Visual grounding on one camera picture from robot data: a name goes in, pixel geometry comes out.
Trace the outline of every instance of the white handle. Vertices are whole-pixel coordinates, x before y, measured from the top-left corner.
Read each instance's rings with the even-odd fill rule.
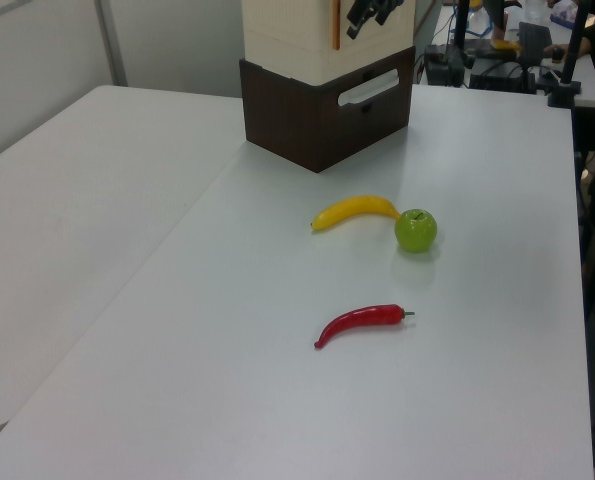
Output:
[[[397,85],[399,85],[399,73],[397,70],[391,70],[342,93],[337,103],[340,107],[343,107],[349,103],[357,104],[365,102],[369,98],[379,95]]]

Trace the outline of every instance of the green apple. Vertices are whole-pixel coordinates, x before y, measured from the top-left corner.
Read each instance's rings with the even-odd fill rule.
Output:
[[[407,252],[425,252],[437,236],[437,222],[426,210],[407,210],[395,223],[395,236]]]

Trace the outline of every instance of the yellow banana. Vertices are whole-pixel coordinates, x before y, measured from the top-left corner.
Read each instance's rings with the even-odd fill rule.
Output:
[[[397,209],[385,198],[376,195],[359,195],[331,205],[317,215],[310,226],[313,230],[325,230],[360,213],[376,213],[392,217],[395,220],[400,217]]]

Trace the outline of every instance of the white wall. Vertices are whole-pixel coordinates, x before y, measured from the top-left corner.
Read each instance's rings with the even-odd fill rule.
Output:
[[[107,1],[129,86],[241,96],[240,0]]]
[[[0,152],[111,83],[93,0],[33,0],[0,16]]]

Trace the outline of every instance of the beige box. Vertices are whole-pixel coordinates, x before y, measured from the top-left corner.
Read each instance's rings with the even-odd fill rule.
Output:
[[[318,86],[413,45],[415,0],[381,26],[375,17],[355,40],[346,31],[353,0],[242,0],[245,57],[287,78]]]

